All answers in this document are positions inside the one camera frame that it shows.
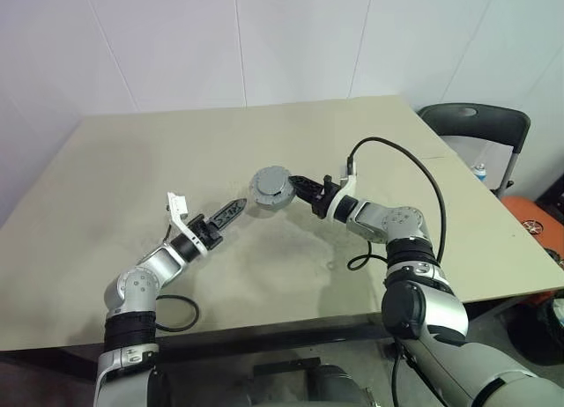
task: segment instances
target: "floor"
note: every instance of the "floor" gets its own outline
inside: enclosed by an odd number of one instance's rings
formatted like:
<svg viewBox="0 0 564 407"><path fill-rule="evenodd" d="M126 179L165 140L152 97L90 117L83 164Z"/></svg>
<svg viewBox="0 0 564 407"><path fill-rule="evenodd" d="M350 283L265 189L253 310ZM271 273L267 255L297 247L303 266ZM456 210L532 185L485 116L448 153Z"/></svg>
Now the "floor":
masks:
<svg viewBox="0 0 564 407"><path fill-rule="evenodd" d="M564 365L537 366L527 362L508 340L502 318L473 323L471 341L490 344L534 373L564 387ZM267 401L292 401L303 397L303 373L262 376L251 380L252 366L289 359L319 357L323 363L341 366L374 398L377 405L391 407L392 363L375 341L323 344L291 351L232 356L166 366L170 373L175 406L248 406ZM93 386L18 366L0 364L0 406L91 406ZM440 404L417 375L403 363L399 369L398 396L402 406Z"/></svg>

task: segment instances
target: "orange object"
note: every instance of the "orange object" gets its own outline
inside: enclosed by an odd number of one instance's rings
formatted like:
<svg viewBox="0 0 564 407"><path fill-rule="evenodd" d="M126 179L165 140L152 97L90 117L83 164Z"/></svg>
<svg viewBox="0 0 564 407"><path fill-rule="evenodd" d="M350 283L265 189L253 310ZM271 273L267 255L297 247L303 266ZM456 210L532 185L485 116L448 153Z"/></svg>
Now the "orange object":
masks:
<svg viewBox="0 0 564 407"><path fill-rule="evenodd" d="M560 222L524 197L507 196L503 197L501 202L538 244L556 252L560 259L564 259L564 226ZM560 260L560 266L564 270L563 260ZM538 305L552 295L553 292L543 292L529 297L527 302Z"/></svg>

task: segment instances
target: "bottle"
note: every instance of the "bottle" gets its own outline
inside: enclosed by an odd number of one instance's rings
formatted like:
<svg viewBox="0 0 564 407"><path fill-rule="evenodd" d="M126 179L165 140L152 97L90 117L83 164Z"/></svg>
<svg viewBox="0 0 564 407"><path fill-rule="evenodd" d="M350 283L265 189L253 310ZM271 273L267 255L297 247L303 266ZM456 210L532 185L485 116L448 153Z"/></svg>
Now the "bottle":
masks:
<svg viewBox="0 0 564 407"><path fill-rule="evenodd" d="M477 165L472 167L472 173L480 181L484 181L487 177L486 165L484 165L483 163L478 163Z"/></svg>

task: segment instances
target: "beige tabletop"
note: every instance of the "beige tabletop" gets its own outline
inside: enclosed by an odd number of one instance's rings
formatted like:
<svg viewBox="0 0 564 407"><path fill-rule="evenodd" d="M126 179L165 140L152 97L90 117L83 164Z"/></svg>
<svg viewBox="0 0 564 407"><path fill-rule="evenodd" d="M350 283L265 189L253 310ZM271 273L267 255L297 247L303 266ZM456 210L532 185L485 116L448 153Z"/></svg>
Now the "beige tabletop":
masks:
<svg viewBox="0 0 564 407"><path fill-rule="evenodd" d="M93 116L0 229L0 350L100 342L104 290L164 236L167 191L187 197L191 216L210 215L246 196L262 167L337 178L367 136L403 145L439 182L449 222L442 266L463 301L564 286L543 249L397 97ZM356 159L357 196L418 207L438 245L437 202L419 169L380 144ZM297 199L276 213L249 203L224 242L165 292L200 304L191 332L378 312L385 266L345 267L365 250ZM159 319L180 320L163 306Z"/></svg>

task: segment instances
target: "robotic arm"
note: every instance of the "robotic arm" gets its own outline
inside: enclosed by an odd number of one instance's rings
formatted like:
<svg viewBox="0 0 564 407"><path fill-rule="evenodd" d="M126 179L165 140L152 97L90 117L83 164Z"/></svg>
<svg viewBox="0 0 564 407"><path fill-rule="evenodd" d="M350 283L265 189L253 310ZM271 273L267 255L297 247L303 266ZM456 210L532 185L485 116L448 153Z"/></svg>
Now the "robotic arm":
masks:
<svg viewBox="0 0 564 407"><path fill-rule="evenodd" d="M501 351L465 341L464 306L434 257L422 213L354 198L351 172L341 186L328 175L323 185L303 176L288 180L317 217L386 245L382 320L427 386L448 406L563 406L564 390L553 382Z"/></svg>
<svg viewBox="0 0 564 407"><path fill-rule="evenodd" d="M223 241L219 234L243 211L234 200L210 219L200 214L187 225L186 199L168 193L170 224L180 234L165 240L107 288L104 352L98 360L94 406L169 405L166 377L155 366L156 300L160 290L183 273L190 262L206 256Z"/></svg>

